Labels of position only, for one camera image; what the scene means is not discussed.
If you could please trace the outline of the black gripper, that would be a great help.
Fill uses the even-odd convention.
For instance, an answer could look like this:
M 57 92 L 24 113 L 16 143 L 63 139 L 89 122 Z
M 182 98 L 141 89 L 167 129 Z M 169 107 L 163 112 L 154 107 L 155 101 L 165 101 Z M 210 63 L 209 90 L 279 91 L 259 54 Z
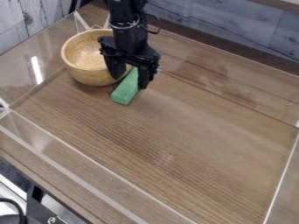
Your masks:
M 110 22 L 114 35 L 98 38 L 101 53 L 105 56 L 107 69 L 115 80 L 127 70 L 127 65 L 138 68 L 138 88 L 146 89 L 158 73 L 161 54 L 149 45 L 146 17 L 133 22 Z

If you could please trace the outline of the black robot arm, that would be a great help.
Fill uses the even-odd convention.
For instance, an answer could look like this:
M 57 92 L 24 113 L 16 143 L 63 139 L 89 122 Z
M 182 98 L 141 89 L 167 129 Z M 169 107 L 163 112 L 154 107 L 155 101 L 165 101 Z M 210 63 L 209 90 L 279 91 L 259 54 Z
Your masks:
M 149 34 L 159 31 L 147 29 L 145 7 L 147 0 L 106 0 L 113 28 L 111 36 L 99 36 L 101 54 L 114 79 L 127 70 L 138 68 L 138 88 L 146 89 L 159 68 L 161 53 L 149 45 Z

